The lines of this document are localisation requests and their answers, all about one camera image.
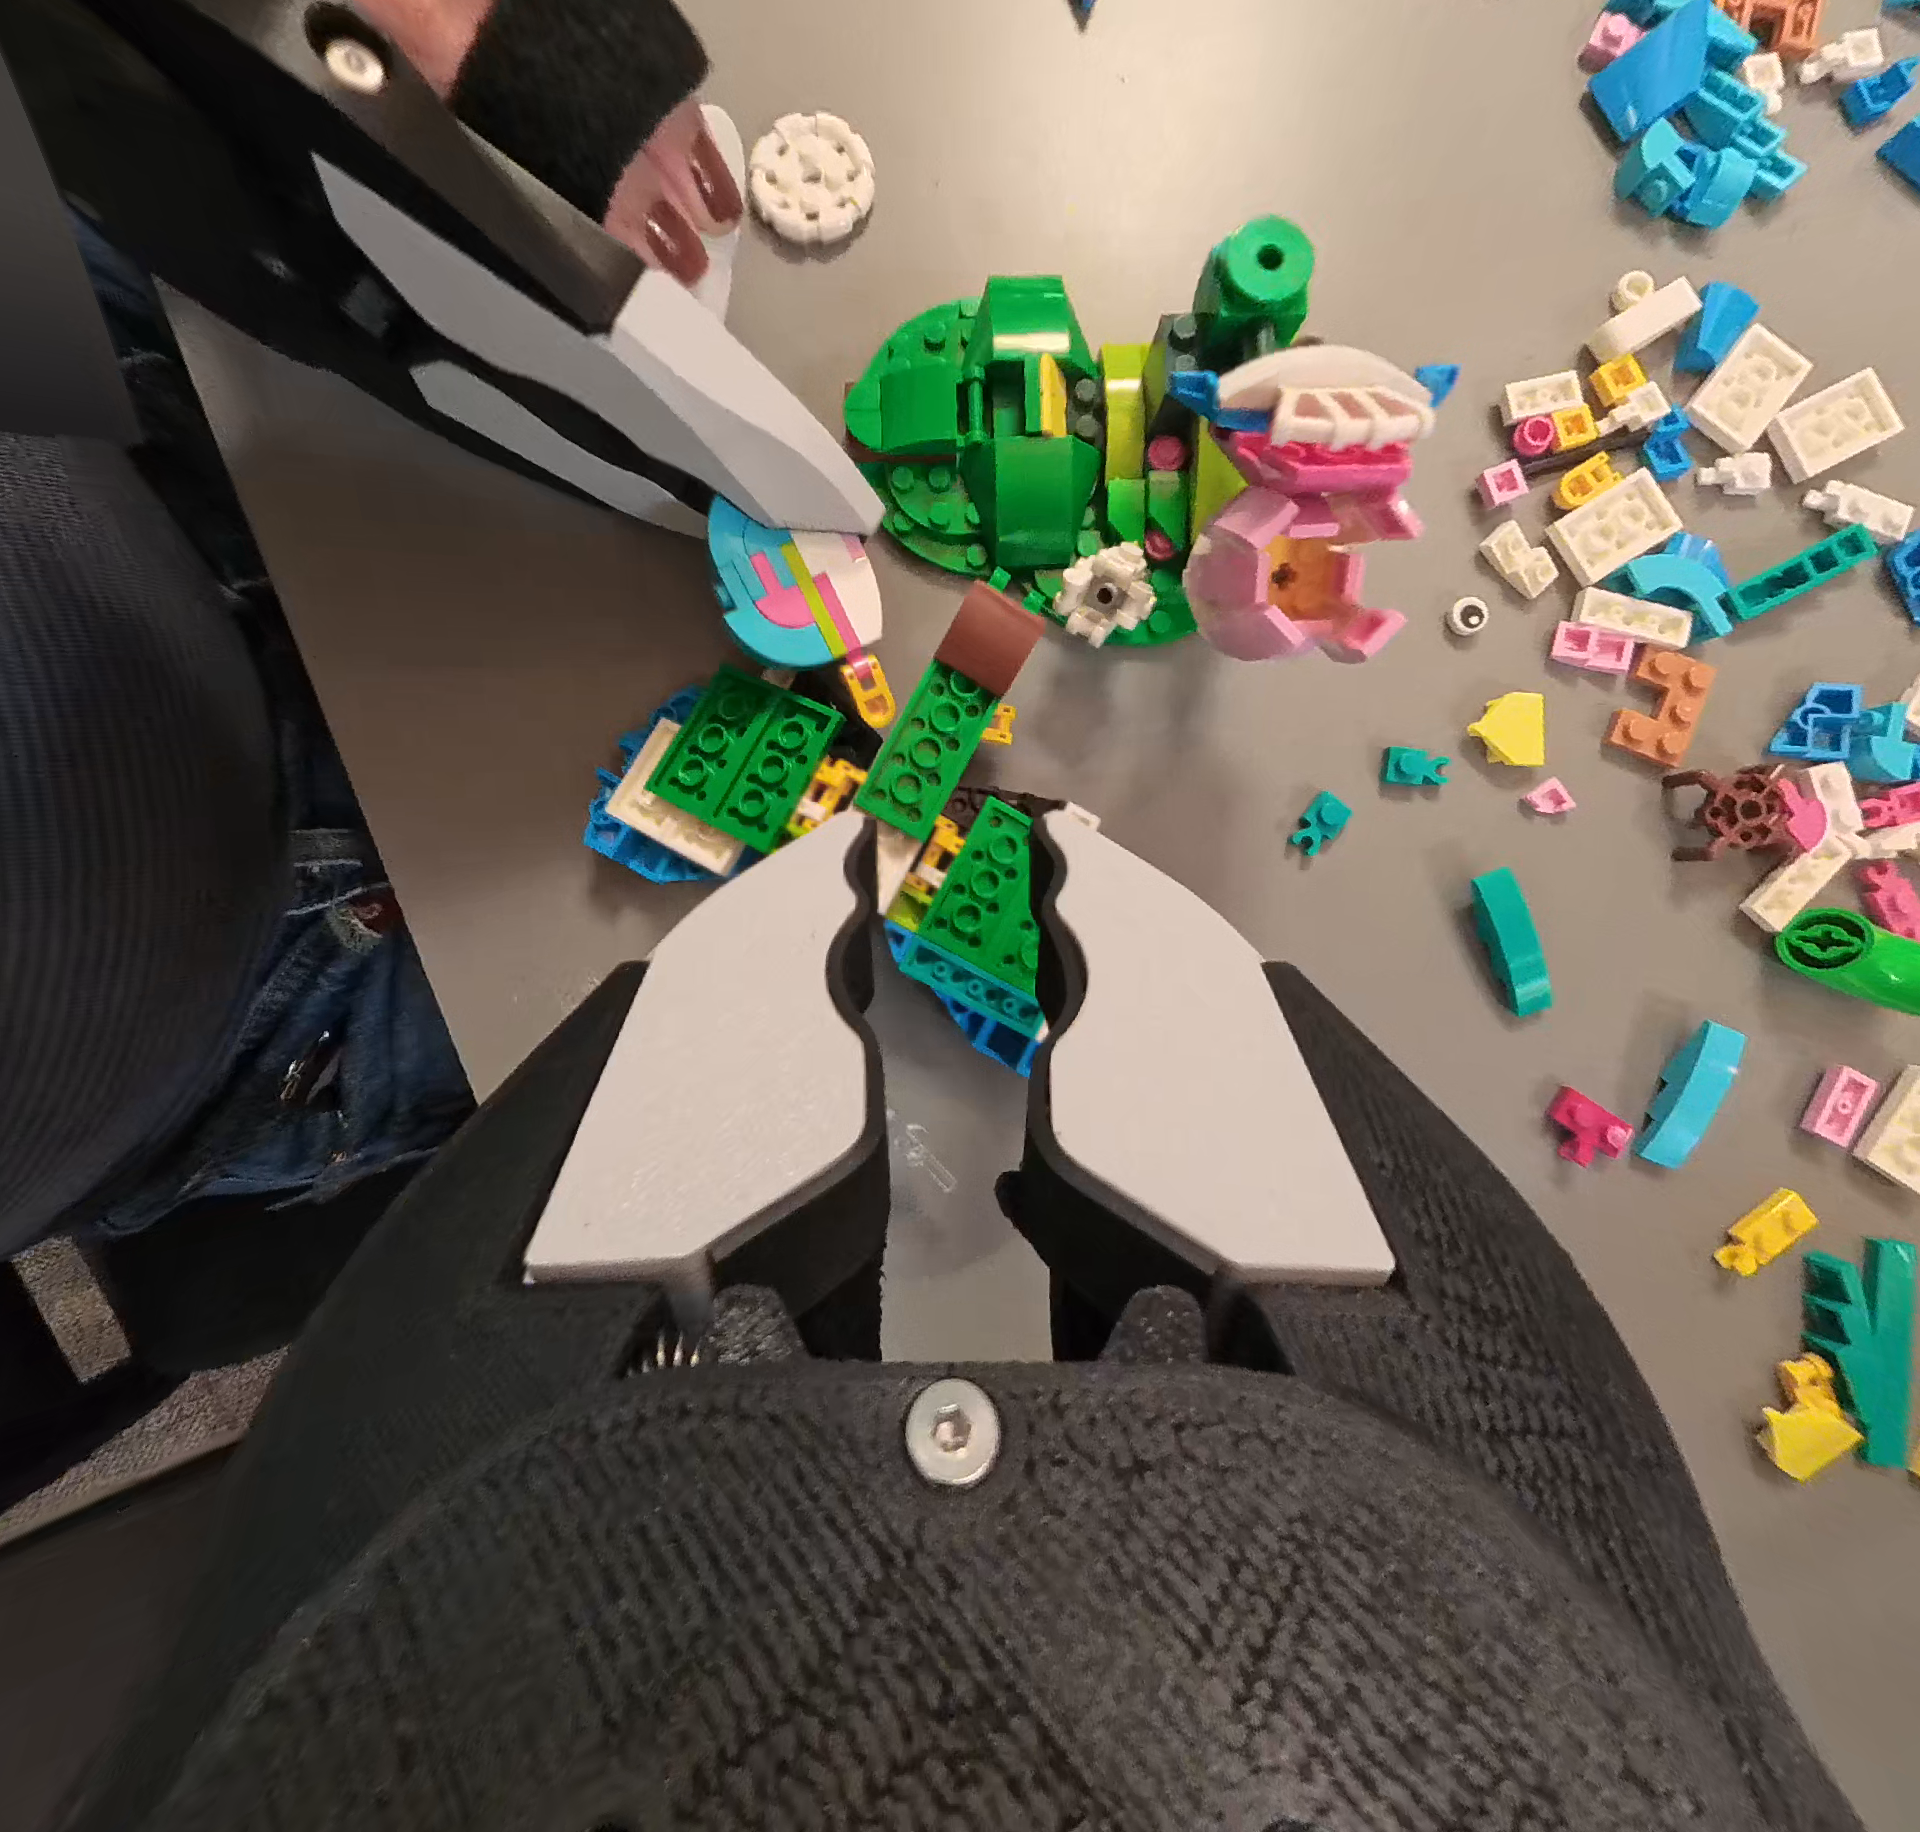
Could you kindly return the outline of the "pile of loose lego bricks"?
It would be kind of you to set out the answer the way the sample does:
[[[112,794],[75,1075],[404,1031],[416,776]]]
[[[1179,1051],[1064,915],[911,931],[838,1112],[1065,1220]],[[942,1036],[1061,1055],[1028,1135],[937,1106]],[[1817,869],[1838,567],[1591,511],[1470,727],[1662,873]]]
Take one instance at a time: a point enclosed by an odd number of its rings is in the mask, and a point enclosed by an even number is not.
[[[1873,123],[1914,89],[1914,55],[1887,60],[1875,28],[1821,43],[1823,0],[1607,0],[1582,49],[1587,95],[1619,161],[1615,194],[1651,218],[1714,232],[1743,202],[1776,206],[1804,163],[1776,123],[1785,62],[1834,81],[1848,123]],[[1673,337],[1669,397],[1644,352]],[[1612,314],[1582,339],[1591,401],[1575,371],[1500,393],[1512,455],[1484,470],[1483,567],[1523,598],[1577,580],[1548,658],[1618,674],[1628,698],[1604,747],[1656,768],[1664,794],[1693,794],[1676,862],[1760,855],[1764,877],[1740,917],[1808,981],[1914,1026],[1914,687],[1873,700],[1859,682],[1812,682],[1740,770],[1689,768],[1724,646],[1884,565],[1914,625],[1914,505],[1831,478],[1904,433],[1875,368],[1804,391],[1812,359],[1760,319],[1732,281],[1622,275]],[[1831,529],[1748,576],[1693,532],[1673,492],[1693,478],[1724,501],[1768,492],[1773,472]],[[1548,1105],[1560,1155],[1591,1164],[1628,1147],[1684,1167],[1713,1133],[1747,1036],[1703,1021],[1669,1055],[1639,1125],[1575,1089]],[[1880,1087],[1829,1064],[1800,1127],[1914,1195],[1914,1062]],[[1868,1238],[1864,1262],[1804,1259],[1802,1349],[1777,1365],[1781,1405],[1757,1444],[1808,1485],[1843,1457],[1914,1475],[1914,1245]]]

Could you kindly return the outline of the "white round lego plate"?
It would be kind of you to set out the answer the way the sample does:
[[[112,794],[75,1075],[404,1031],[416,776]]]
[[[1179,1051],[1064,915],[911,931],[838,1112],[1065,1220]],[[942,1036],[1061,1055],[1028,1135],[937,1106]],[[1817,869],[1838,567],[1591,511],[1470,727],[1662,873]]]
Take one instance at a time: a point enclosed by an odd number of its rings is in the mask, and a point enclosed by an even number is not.
[[[861,232],[875,192],[871,146],[830,111],[776,119],[746,161],[746,194],[757,218],[808,250],[829,250]]]

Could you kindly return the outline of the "person's dark knit sweater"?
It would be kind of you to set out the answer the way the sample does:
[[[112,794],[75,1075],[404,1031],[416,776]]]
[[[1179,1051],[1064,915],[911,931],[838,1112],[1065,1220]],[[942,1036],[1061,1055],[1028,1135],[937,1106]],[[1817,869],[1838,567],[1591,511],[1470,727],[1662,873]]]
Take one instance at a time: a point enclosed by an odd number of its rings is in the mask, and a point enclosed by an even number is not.
[[[5,1255],[196,1117],[283,901],[277,721],[221,580],[124,451],[5,435]]]

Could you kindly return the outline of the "round turquoise pink lego wing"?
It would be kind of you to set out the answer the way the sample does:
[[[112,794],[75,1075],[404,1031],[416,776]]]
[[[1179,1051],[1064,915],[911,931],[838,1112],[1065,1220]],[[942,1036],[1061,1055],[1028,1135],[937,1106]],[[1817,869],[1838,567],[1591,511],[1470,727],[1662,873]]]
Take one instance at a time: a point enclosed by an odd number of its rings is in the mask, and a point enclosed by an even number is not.
[[[725,631],[757,663],[837,666],[883,634],[878,574],[862,534],[771,526],[729,499],[706,508],[706,557]]]

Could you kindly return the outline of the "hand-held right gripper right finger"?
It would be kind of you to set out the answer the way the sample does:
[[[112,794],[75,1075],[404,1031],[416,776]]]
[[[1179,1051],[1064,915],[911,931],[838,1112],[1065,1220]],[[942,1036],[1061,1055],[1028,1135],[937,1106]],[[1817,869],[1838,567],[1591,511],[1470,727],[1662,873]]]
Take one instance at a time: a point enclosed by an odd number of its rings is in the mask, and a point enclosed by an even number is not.
[[[1031,1135],[1198,1275],[1376,1288],[1396,1251],[1260,955],[1208,901],[1074,808],[1047,812]]]

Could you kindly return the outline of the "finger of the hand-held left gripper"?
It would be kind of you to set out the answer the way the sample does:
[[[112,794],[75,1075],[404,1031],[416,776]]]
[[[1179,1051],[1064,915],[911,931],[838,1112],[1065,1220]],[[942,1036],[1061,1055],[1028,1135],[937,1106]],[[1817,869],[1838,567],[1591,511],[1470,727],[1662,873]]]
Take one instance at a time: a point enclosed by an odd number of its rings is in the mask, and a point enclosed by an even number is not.
[[[401,302],[569,439],[688,503],[729,499],[771,526],[878,529],[882,501],[841,443],[670,275],[643,269],[609,333],[579,333],[342,168],[315,165]]]
[[[530,406],[462,364],[432,359],[416,364],[411,379],[435,413],[507,451],[526,470],[540,472],[627,520],[683,537],[706,537],[709,501],[688,503],[683,495],[670,492],[659,478],[617,466],[609,451],[569,439]]]

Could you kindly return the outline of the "person's blue jeans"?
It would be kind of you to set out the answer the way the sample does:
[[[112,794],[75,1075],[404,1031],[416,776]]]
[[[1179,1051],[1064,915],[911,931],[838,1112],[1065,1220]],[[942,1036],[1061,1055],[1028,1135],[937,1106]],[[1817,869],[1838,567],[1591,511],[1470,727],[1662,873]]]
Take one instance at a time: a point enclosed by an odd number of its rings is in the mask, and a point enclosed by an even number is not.
[[[342,1197],[431,1159],[474,1096],[157,281],[68,217],[146,428],[134,466],[254,652],[287,819],[277,931],[208,1096],[84,1222],[134,1235],[191,1204]]]

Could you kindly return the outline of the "blue green lego butterfly assembly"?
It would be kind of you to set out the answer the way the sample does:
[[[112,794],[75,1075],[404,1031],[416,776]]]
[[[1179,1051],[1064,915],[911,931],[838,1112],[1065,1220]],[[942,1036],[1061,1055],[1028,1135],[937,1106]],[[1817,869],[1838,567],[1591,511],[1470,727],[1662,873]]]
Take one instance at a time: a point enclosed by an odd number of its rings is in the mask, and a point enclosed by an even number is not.
[[[937,658],[883,732],[786,674],[718,666],[617,740],[597,772],[582,841],[650,882],[724,882],[844,812],[878,823],[906,865],[883,869],[895,964],[975,1051],[1028,1075],[1047,1021],[1037,1000],[1031,797],[965,786],[973,750],[1012,739],[1007,687],[1039,642],[1007,582],[973,582]]]

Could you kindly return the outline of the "green lego plant model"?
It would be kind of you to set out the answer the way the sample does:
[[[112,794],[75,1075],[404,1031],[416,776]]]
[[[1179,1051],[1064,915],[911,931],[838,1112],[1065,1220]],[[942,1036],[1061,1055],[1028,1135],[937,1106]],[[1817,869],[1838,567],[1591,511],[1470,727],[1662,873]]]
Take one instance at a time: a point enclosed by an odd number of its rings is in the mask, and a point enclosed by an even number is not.
[[[1424,529],[1405,482],[1458,368],[1312,337],[1314,269],[1255,217],[1144,343],[1092,348],[1045,275],[903,321],[844,391],[882,525],[1086,646],[1361,663],[1403,627],[1366,551]]]

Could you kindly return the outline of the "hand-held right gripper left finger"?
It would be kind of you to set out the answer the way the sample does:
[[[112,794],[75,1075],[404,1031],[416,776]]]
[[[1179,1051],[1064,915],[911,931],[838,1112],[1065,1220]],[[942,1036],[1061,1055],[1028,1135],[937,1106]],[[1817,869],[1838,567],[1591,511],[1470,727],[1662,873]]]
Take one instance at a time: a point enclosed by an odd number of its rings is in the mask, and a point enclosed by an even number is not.
[[[844,812],[659,940],[532,1226],[528,1287],[646,1283],[695,1332],[751,1283],[805,1332],[882,1329],[873,876],[875,823]]]

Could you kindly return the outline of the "person's left hand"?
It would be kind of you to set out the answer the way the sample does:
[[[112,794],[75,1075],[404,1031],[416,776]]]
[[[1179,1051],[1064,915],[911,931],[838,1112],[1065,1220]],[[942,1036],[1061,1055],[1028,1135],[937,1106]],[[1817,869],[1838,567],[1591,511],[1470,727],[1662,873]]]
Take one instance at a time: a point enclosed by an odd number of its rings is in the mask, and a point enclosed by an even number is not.
[[[706,49],[675,0],[481,0],[452,113],[659,263],[743,200],[700,106]]]

